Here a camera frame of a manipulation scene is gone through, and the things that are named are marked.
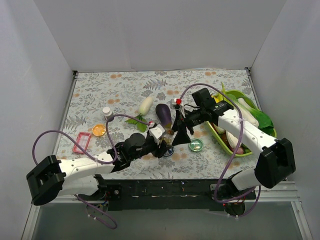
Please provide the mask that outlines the blue round pill box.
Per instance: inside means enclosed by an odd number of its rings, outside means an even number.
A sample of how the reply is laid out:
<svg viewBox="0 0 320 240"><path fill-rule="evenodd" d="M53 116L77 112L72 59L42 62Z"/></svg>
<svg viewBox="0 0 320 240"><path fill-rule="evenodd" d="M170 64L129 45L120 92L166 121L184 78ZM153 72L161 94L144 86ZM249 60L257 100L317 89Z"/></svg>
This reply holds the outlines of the blue round pill box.
<svg viewBox="0 0 320 240"><path fill-rule="evenodd" d="M169 147L167 151L163 154L164 157L170 157L174 154L175 149L173 146Z"/></svg>

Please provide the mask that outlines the amber pill bottle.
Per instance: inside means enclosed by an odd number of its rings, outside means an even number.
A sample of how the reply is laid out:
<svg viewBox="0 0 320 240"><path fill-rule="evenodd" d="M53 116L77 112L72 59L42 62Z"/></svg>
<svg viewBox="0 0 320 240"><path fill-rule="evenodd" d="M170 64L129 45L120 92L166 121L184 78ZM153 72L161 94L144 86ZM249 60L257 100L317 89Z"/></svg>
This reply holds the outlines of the amber pill bottle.
<svg viewBox="0 0 320 240"><path fill-rule="evenodd" d="M171 145L173 142L174 136L175 136L174 132L166 132L161 139L165 141L168 145Z"/></svg>

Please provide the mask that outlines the gold bottle cap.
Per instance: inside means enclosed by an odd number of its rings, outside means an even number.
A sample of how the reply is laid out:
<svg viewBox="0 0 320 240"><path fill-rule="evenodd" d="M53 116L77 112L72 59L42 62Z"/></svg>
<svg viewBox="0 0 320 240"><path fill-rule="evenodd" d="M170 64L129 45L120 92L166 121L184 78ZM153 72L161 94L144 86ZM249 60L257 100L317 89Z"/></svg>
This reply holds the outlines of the gold bottle cap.
<svg viewBox="0 0 320 240"><path fill-rule="evenodd" d="M166 133L170 136L173 136L175 134L175 132L172 129L166 129Z"/></svg>

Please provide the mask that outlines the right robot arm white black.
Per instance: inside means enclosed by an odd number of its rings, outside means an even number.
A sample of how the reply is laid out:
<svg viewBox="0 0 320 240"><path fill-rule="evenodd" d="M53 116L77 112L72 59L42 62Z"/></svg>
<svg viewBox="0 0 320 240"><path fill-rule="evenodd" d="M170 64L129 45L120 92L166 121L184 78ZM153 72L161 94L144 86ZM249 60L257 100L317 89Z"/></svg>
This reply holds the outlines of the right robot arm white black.
<svg viewBox="0 0 320 240"><path fill-rule="evenodd" d="M296 171L293 145L288 139L279 140L264 133L243 119L234 103L216 102L207 88L194 92L192 97L196 104L192 111L184 110L180 98L171 101L176 111L173 146L190 143L193 128L210 122L237 137L257 157L254 168L231 175L224 184L216 184L213 195L218 201L243 197L257 186L271 189Z"/></svg>

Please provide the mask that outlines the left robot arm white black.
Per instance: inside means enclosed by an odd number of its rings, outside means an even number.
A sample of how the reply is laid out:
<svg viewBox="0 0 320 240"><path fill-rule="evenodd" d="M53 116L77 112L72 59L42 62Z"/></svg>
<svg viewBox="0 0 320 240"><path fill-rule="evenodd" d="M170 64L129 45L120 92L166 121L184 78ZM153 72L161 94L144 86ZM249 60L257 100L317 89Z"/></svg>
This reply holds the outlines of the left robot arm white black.
<svg viewBox="0 0 320 240"><path fill-rule="evenodd" d="M121 171L148 154L161 158L171 147L165 140L156 140L150 134L133 133L115 148L94 158L59 160L55 155L49 155L26 175L31 202L42 206L57 196L78 194L101 200L107 191L103 184L94 180L96 175Z"/></svg>

